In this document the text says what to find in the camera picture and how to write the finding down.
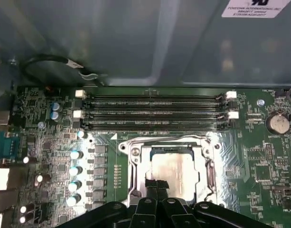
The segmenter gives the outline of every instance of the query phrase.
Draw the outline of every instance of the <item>black ram slot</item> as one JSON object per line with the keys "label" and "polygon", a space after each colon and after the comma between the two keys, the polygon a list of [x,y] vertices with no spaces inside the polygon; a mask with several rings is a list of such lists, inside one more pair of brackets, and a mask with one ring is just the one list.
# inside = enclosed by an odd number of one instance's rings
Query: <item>black ram slot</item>
{"label": "black ram slot", "polygon": [[180,99],[188,99],[188,100],[212,100],[216,101],[218,100],[217,96],[171,96],[171,95],[157,95],[157,96],[148,96],[148,95],[95,95],[95,96],[88,96],[88,99],[134,99],[134,100],[141,100],[141,99],[163,99],[163,100],[180,100]]}
{"label": "black ram slot", "polygon": [[135,125],[135,126],[97,126],[97,125],[85,125],[85,129],[93,131],[222,131],[229,128],[228,125],[211,125],[211,126],[199,126],[199,125]]}
{"label": "black ram slot", "polygon": [[192,117],[187,117],[187,116],[125,116],[125,115],[94,115],[89,117],[91,120],[98,120],[98,121],[115,121],[115,120],[130,120],[130,121],[218,121],[217,116],[192,116]]}
{"label": "black ram slot", "polygon": [[216,112],[220,109],[220,107],[192,107],[189,105],[183,106],[167,106],[167,105],[156,105],[156,106],[123,106],[123,105],[102,105],[102,106],[95,106],[92,108],[85,108],[85,111],[152,111],[152,112],[162,112],[162,111],[212,111]]}

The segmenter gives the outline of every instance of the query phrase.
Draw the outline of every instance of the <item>blue capacitor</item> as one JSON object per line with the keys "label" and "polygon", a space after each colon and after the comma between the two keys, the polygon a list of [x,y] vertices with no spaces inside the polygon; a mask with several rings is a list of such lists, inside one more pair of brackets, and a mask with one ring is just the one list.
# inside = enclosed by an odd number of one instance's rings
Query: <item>blue capacitor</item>
{"label": "blue capacitor", "polygon": [[54,121],[59,121],[61,119],[61,115],[58,112],[52,112],[50,114],[50,119],[54,120]]}
{"label": "blue capacitor", "polygon": [[54,102],[51,105],[51,109],[52,109],[52,111],[61,111],[62,107],[59,103]]}

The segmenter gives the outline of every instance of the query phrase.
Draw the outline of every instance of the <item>chip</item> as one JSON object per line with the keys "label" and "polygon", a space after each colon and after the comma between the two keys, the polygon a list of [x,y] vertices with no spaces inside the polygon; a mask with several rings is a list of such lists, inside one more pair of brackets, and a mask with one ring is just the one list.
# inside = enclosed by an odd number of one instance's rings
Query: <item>chip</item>
{"label": "chip", "polygon": [[48,191],[42,191],[41,192],[41,199],[46,200],[48,198]]}
{"label": "chip", "polygon": [[105,162],[106,162],[105,157],[95,157],[94,158],[94,163],[97,165],[103,165],[103,164],[105,164]]}
{"label": "chip", "polygon": [[85,204],[85,209],[93,209],[93,205],[92,204]]}
{"label": "chip", "polygon": [[70,126],[70,120],[63,120],[63,126]]}
{"label": "chip", "polygon": [[75,100],[74,101],[74,108],[82,108],[83,101],[82,100]]}
{"label": "chip", "polygon": [[92,192],[86,192],[86,193],[85,193],[85,196],[86,196],[86,197],[93,197],[93,193],[92,193]]}
{"label": "chip", "polygon": [[105,195],[105,191],[104,190],[95,190],[93,192],[93,199],[94,200],[100,200],[103,199]]}
{"label": "chip", "polygon": [[28,102],[28,105],[29,105],[29,106],[36,106],[36,100],[30,100],[30,101]]}
{"label": "chip", "polygon": [[98,208],[98,207],[100,207],[100,206],[103,206],[103,204],[104,204],[104,202],[94,202],[94,204],[93,204],[93,208],[95,209],[95,208]]}
{"label": "chip", "polygon": [[95,146],[96,153],[106,153],[106,146]]}
{"label": "chip", "polygon": [[61,215],[59,216],[59,224],[66,223],[68,221],[68,216],[67,215]]}
{"label": "chip", "polygon": [[73,128],[74,129],[77,129],[77,128],[80,128],[81,127],[81,123],[80,123],[80,121],[74,121],[73,122]]}
{"label": "chip", "polygon": [[51,149],[51,142],[43,143],[43,150],[50,150]]}
{"label": "chip", "polygon": [[94,175],[105,175],[105,168],[94,169]]}
{"label": "chip", "polygon": [[63,105],[64,108],[71,108],[72,107],[72,103],[71,102],[65,102],[65,104]]}
{"label": "chip", "polygon": [[66,165],[65,164],[59,164],[58,165],[58,172],[65,172]]}
{"label": "chip", "polygon": [[36,138],[35,138],[34,135],[27,136],[26,141],[27,141],[27,143],[35,143],[36,142]]}
{"label": "chip", "polygon": [[258,182],[265,182],[271,180],[270,166],[269,165],[257,165],[255,167],[255,179]]}
{"label": "chip", "polygon": [[93,186],[97,188],[104,187],[105,185],[105,179],[96,179],[93,181]]}

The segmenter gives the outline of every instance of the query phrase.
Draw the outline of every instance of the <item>mounting screw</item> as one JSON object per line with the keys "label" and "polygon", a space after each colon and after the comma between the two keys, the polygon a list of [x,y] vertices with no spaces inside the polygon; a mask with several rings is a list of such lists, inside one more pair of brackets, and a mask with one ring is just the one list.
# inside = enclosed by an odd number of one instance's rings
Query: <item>mounting screw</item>
{"label": "mounting screw", "polygon": [[132,154],[133,156],[139,156],[139,155],[140,155],[140,150],[139,150],[138,148],[133,148],[133,149],[131,150],[131,154]]}
{"label": "mounting screw", "polygon": [[173,204],[173,203],[175,203],[176,201],[174,200],[174,199],[168,199],[168,203],[170,203],[170,204]]}
{"label": "mounting screw", "polygon": [[8,62],[9,62],[11,65],[14,65],[14,66],[18,65],[18,61],[16,60],[15,57],[12,58],[12,59],[10,59],[10,60],[8,60]]}
{"label": "mounting screw", "polygon": [[265,105],[265,101],[263,99],[259,99],[259,100],[257,100],[257,105],[259,107],[263,107]]}
{"label": "mounting screw", "polygon": [[205,203],[200,204],[200,207],[201,207],[202,209],[208,209],[208,205],[205,204]]}
{"label": "mounting screw", "polygon": [[120,204],[115,204],[115,205],[113,206],[113,208],[114,208],[115,210],[120,209],[120,208],[121,208],[121,205],[120,205]]}

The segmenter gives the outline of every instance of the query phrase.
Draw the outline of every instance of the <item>capacitor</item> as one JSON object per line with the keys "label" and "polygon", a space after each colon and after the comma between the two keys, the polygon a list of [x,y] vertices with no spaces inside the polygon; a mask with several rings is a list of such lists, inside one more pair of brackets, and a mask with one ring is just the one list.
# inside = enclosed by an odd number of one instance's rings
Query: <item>capacitor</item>
{"label": "capacitor", "polygon": [[74,166],[74,167],[71,167],[69,169],[69,175],[70,176],[76,176],[76,175],[79,175],[80,173],[82,173],[83,169],[81,166]]}
{"label": "capacitor", "polygon": [[272,134],[286,134],[290,129],[290,121],[281,112],[272,113],[265,121],[266,128]]}
{"label": "capacitor", "polygon": [[80,200],[81,200],[81,195],[79,195],[79,194],[75,194],[75,195],[72,195],[71,197],[69,197],[69,198],[66,200],[66,204],[67,204],[69,207],[73,207],[73,206],[76,205]]}
{"label": "capacitor", "polygon": [[33,212],[27,213],[26,215],[20,217],[20,223],[23,224],[23,223],[29,222],[33,220],[33,218],[34,218]]}
{"label": "capacitor", "polygon": [[80,139],[87,139],[88,134],[87,134],[85,131],[78,131],[78,132],[77,132],[77,136],[78,136],[78,138],[80,138]]}
{"label": "capacitor", "polygon": [[70,152],[71,159],[80,159],[82,157],[83,157],[83,153],[81,151],[74,150]]}
{"label": "capacitor", "polygon": [[37,163],[37,158],[36,157],[28,157],[26,156],[25,158],[23,158],[23,163],[24,164],[36,164]]}
{"label": "capacitor", "polygon": [[62,106],[58,102],[53,102],[51,105],[52,111],[60,112],[62,110]]}
{"label": "capacitor", "polygon": [[49,182],[51,179],[49,174],[40,174],[36,177],[37,182],[39,183],[46,183]]}
{"label": "capacitor", "polygon": [[70,192],[74,192],[74,191],[77,191],[81,186],[82,186],[82,183],[80,181],[76,180],[74,182],[69,183],[68,190]]}
{"label": "capacitor", "polygon": [[53,111],[51,114],[50,114],[50,119],[58,122],[59,120],[61,120],[61,114],[58,113],[58,112],[55,112]]}
{"label": "capacitor", "polygon": [[22,213],[22,214],[24,214],[24,213],[28,213],[28,212],[30,212],[30,211],[32,211],[32,210],[34,210],[35,209],[35,204],[34,203],[29,203],[29,204],[27,204],[27,205],[25,205],[25,206],[22,206],[21,208],[20,208],[20,212]]}
{"label": "capacitor", "polygon": [[45,127],[46,127],[46,124],[44,122],[41,121],[41,122],[38,123],[38,129],[41,129],[42,130]]}

